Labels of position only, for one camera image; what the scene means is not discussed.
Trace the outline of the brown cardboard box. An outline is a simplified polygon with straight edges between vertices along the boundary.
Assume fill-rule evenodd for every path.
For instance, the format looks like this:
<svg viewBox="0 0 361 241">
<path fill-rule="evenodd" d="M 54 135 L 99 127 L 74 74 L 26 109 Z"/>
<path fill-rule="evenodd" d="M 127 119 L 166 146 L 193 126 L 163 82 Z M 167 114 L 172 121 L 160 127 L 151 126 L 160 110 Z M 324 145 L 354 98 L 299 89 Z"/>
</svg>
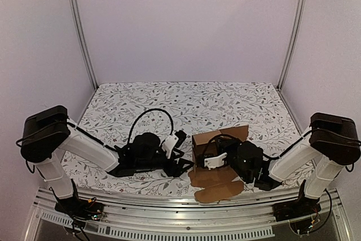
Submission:
<svg viewBox="0 0 361 241">
<path fill-rule="evenodd" d="M 230 152 L 221 153 L 221 147 L 242 142 L 248 137 L 248 125 L 234 126 L 192 135 L 193 169 L 188 176 L 196 201 L 202 204 L 230 200 L 244 191 L 244 182 L 227 164 Z"/>
</svg>

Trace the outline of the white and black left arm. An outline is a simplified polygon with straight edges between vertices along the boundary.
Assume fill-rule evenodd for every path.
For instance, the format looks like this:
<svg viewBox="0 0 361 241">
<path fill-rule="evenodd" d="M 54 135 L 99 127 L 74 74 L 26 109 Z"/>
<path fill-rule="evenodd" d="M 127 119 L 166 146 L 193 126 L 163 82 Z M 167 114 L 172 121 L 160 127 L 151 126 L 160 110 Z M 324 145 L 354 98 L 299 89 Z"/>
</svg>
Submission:
<svg viewBox="0 0 361 241">
<path fill-rule="evenodd" d="M 99 220 L 104 205 L 96 198 L 80 199 L 77 186 L 64 171 L 57 150 L 71 152 L 101 168 L 113 177 L 163 170 L 168 177 L 180 177 L 191 169 L 193 161 L 179 150 L 187 135 L 170 126 L 166 139 L 151 132 L 129 135 L 122 147 L 110 146 L 68 117 L 64 106 L 55 106 L 26 119 L 22 138 L 16 141 L 26 164 L 33 164 L 56 199 L 55 209 L 71 218 Z"/>
</svg>

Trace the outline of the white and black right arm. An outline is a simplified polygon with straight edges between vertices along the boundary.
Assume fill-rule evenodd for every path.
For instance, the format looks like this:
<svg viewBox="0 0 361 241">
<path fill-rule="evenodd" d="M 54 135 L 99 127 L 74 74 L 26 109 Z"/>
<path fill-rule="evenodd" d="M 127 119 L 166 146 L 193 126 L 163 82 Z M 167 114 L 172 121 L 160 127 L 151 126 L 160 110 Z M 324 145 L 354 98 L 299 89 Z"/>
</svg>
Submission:
<svg viewBox="0 0 361 241">
<path fill-rule="evenodd" d="M 320 161 L 301 183 L 297 199 L 272 206 L 276 221 L 285 221 L 319 212 L 319 200 L 328 185 L 343 168 L 360 159 L 355 122 L 317 112 L 311 116 L 309 128 L 279 156 L 266 156 L 262 148 L 244 141 L 231 149 L 227 162 L 245 183 L 271 191 L 316 157 Z"/>
</svg>

